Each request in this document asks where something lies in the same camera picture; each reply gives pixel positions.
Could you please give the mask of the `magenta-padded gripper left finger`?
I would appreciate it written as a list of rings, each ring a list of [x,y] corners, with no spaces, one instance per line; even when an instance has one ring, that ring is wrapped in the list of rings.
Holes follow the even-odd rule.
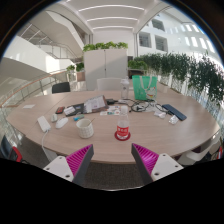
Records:
[[[93,155],[93,145],[90,144],[66,157],[56,157],[44,170],[81,186]]]

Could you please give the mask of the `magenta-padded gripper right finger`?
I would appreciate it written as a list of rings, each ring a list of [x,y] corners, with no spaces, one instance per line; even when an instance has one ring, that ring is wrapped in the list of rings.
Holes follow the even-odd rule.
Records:
[[[182,166],[168,154],[157,154],[135,143],[132,144],[131,153],[144,185],[182,169]]]

